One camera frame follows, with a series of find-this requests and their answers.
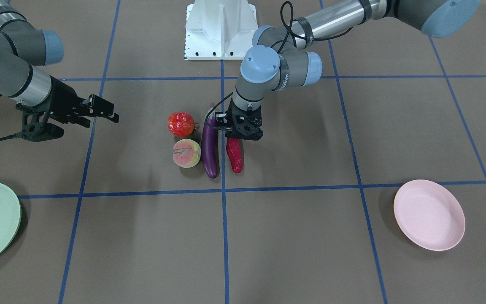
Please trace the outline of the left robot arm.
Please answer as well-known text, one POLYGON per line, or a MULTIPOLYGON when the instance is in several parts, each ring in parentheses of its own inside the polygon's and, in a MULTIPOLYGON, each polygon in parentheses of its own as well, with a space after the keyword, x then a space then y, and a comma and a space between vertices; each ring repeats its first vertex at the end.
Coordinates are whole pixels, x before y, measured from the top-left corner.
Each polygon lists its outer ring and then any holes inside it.
POLYGON ((268 92, 316 83, 322 76, 320 56, 308 52, 319 41, 349 33, 370 20, 392 17, 426 36, 447 37, 465 25, 478 0, 340 0, 307 16, 281 18, 281 27, 259 27, 241 65, 225 112, 210 112, 205 125, 226 137, 262 138, 262 101, 268 92))

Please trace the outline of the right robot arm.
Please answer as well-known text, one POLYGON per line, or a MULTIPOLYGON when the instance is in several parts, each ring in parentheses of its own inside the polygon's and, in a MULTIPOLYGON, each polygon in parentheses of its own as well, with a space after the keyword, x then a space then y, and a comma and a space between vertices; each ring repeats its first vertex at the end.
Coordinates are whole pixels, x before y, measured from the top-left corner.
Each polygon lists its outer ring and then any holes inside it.
POLYGON ((114 105, 97 95, 80 98, 75 90, 42 67, 64 57, 60 37, 36 29, 25 15, 0 0, 0 95, 16 101, 26 117, 38 115, 88 128, 91 117, 118 123, 114 105))

